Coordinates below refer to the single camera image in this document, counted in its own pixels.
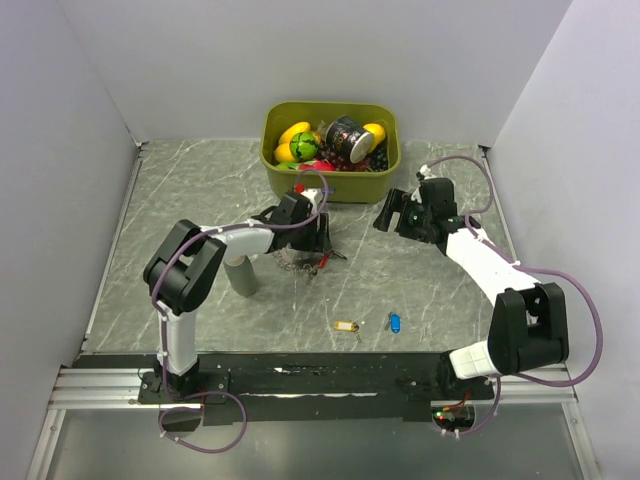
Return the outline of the black tag key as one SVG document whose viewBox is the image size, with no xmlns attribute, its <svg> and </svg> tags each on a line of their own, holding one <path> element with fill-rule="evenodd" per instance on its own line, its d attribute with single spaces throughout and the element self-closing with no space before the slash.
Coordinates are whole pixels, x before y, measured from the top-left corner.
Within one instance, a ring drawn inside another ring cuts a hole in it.
<svg viewBox="0 0 640 480">
<path fill-rule="evenodd" d="M 343 255 L 342 253 L 340 253 L 340 252 L 338 252 L 336 250 L 332 250 L 331 251 L 331 257 L 332 258 L 338 258 L 338 259 L 345 260 L 345 261 L 348 260 L 348 258 L 345 255 Z"/>
</svg>

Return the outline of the large keyring with small rings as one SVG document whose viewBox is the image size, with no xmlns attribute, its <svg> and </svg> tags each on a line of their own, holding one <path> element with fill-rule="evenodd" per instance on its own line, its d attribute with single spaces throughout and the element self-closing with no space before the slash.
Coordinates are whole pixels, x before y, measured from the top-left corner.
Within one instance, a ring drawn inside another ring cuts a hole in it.
<svg viewBox="0 0 640 480">
<path fill-rule="evenodd" d="M 279 268 L 290 272 L 296 280 L 310 283 L 319 273 L 321 255 L 318 253 L 284 248 L 274 252 L 273 258 Z"/>
</svg>

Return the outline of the olive green plastic bin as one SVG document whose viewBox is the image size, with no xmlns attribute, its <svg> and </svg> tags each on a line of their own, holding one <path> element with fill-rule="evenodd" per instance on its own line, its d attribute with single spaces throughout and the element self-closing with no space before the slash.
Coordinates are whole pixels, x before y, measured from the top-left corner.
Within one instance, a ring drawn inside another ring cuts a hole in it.
<svg viewBox="0 0 640 480">
<path fill-rule="evenodd" d="M 384 127 L 389 168 L 382 172 L 329 171 L 320 177 L 303 174 L 301 181 L 312 188 L 320 188 L 327 182 L 328 199 L 334 203 L 375 204 L 386 197 L 401 165 L 401 145 L 395 115 L 376 104 L 327 101 L 285 101 L 273 106 L 266 114 L 261 138 L 261 162 L 270 187 L 277 196 L 290 190 L 299 174 L 296 170 L 276 167 L 274 151 L 281 134 L 300 121 L 317 127 L 320 124 L 327 125 L 342 115 L 350 116 L 361 125 L 377 123 Z"/>
</svg>

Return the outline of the yellow tag key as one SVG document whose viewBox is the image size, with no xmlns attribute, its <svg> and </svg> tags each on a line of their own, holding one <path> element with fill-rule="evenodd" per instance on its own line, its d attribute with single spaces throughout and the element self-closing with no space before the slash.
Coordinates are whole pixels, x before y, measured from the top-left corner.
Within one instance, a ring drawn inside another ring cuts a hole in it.
<svg viewBox="0 0 640 480">
<path fill-rule="evenodd" d="M 339 332 L 353 333 L 355 335 L 356 341 L 358 343 L 361 342 L 359 334 L 360 326 L 356 322 L 336 321 L 334 323 L 334 329 Z"/>
</svg>

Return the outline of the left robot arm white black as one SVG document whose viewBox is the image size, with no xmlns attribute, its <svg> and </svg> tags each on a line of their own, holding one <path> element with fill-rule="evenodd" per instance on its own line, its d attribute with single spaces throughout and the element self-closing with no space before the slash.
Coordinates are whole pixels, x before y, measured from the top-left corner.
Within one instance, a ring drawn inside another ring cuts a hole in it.
<svg viewBox="0 0 640 480">
<path fill-rule="evenodd" d="M 155 369 L 171 399 L 185 402 L 197 392 L 197 313 L 220 266 L 285 247 L 330 251 L 326 202 L 324 188 L 291 191 L 243 223 L 205 228 L 181 220 L 174 225 L 143 271 L 159 322 Z"/>
</svg>

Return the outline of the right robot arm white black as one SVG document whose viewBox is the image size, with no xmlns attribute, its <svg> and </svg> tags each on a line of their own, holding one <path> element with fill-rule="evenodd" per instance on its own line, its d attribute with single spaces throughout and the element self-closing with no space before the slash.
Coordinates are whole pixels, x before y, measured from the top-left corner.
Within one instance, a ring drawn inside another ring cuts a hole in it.
<svg viewBox="0 0 640 480">
<path fill-rule="evenodd" d="M 399 236 L 436 246 L 466 272 L 493 307 L 485 340 L 443 355 L 436 378 L 444 396 L 461 397 L 475 378 L 519 374 L 568 358 L 562 288 L 541 283 L 499 255 L 481 225 L 458 213 L 451 180 L 426 179 L 412 193 L 390 190 L 374 227 L 388 231 L 395 213 L 399 219 L 394 231 Z"/>
</svg>

